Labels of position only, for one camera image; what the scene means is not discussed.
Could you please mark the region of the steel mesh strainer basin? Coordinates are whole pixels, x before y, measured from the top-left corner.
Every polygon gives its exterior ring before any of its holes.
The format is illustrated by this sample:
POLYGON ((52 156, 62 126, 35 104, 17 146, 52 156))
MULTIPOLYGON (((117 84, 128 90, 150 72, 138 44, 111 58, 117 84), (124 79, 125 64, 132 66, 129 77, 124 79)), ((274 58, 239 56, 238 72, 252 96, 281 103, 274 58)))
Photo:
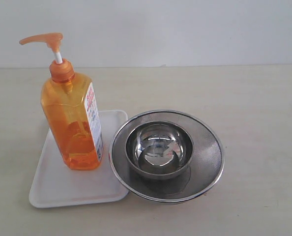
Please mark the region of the steel mesh strainer basin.
POLYGON ((148 111, 126 121, 110 144, 109 160, 116 178, 125 188, 146 200, 166 204, 185 202, 207 192, 220 179, 225 163, 217 135, 198 118, 174 110, 148 111), (135 127, 150 121, 176 123, 192 137, 192 161, 181 175, 168 180, 151 180, 130 168, 126 158, 126 140, 135 127))

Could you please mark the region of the small stainless steel bowl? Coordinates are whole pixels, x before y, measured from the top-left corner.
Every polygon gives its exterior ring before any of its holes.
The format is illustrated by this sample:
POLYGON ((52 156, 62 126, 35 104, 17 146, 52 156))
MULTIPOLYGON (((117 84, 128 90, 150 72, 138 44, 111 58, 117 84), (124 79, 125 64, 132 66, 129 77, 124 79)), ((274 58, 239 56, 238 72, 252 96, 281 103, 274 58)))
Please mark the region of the small stainless steel bowl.
POLYGON ((125 150, 135 173, 145 179, 168 180, 187 170, 194 144, 190 134, 176 123, 150 121, 131 131, 125 150))

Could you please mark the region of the orange dish soap pump bottle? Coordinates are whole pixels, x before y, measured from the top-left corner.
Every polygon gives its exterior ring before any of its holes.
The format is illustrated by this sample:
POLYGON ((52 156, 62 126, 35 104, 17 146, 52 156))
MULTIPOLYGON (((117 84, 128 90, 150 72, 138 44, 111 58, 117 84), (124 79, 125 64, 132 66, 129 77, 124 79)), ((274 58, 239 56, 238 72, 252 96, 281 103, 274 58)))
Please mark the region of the orange dish soap pump bottle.
POLYGON ((103 138, 92 79, 75 72, 59 51, 62 33, 26 37, 21 45, 46 43, 55 59, 41 90, 41 106, 65 165, 72 170, 96 169, 103 154, 103 138))

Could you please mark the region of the white rectangular foam tray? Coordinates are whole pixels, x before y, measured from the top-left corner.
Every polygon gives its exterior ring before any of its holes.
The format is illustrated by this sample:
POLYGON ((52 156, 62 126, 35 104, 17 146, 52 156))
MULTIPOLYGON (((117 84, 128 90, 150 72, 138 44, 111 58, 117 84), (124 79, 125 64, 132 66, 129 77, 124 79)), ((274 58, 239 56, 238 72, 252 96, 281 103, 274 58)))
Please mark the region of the white rectangular foam tray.
POLYGON ((114 175, 109 162, 109 146, 114 134, 128 120, 123 110, 99 112, 104 141, 103 157, 93 171, 74 171, 62 160, 52 132, 49 131, 29 192, 36 208, 77 206, 116 202, 128 194, 114 175))

